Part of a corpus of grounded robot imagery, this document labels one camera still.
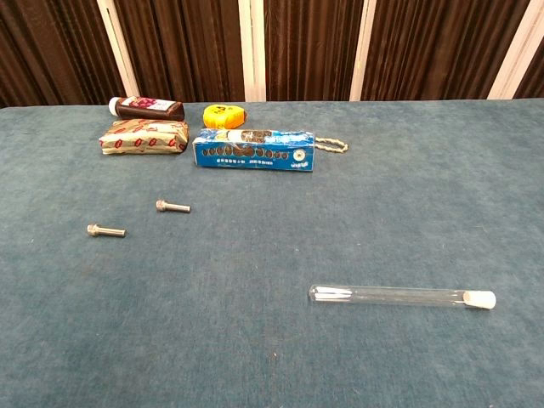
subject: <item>bottle label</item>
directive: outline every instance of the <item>bottle label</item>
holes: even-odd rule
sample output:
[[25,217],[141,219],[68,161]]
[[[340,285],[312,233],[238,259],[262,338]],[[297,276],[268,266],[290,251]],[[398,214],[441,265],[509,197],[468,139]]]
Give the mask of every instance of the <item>bottle label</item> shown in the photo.
[[132,106],[134,108],[154,109],[156,111],[167,111],[170,106],[175,104],[174,100],[143,98],[141,96],[131,96],[122,101],[121,105]]

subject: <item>brown bottle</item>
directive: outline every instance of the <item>brown bottle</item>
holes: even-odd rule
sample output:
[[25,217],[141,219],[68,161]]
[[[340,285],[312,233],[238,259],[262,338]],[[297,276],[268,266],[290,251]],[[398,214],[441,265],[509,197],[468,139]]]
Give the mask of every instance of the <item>brown bottle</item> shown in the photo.
[[184,104],[173,100],[130,96],[111,98],[110,112],[121,119],[162,119],[164,121],[183,121]]

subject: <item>red pattern wrapper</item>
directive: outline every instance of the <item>red pattern wrapper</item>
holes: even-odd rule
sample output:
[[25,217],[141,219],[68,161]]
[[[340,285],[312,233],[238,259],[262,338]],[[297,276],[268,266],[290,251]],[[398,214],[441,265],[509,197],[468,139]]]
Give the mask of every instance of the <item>red pattern wrapper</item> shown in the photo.
[[129,119],[114,122],[99,142],[105,155],[181,153],[189,142],[189,127],[185,122]]

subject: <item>metal bolt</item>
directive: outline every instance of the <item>metal bolt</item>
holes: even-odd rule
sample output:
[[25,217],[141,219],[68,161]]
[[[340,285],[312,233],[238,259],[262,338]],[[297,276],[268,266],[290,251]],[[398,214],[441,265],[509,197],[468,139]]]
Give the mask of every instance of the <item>metal bolt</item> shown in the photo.
[[106,228],[106,227],[101,227],[98,224],[89,224],[87,226],[87,233],[91,236],[111,235],[111,236],[119,236],[121,238],[124,238],[125,236],[127,236],[126,229]]
[[157,211],[180,211],[181,213],[190,213],[190,206],[171,204],[164,200],[158,200],[156,202],[156,209]]

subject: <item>beige cord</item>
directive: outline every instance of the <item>beige cord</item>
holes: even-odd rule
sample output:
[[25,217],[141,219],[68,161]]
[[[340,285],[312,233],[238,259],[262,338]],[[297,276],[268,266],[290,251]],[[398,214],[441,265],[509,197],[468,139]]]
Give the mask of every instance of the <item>beige cord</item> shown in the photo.
[[321,142],[321,143],[328,143],[329,145],[340,146],[340,148],[337,148],[337,147],[325,146],[324,144],[317,144],[317,143],[315,144],[316,149],[330,151],[331,153],[345,153],[349,149],[349,146],[347,143],[338,139],[315,138],[315,141]]

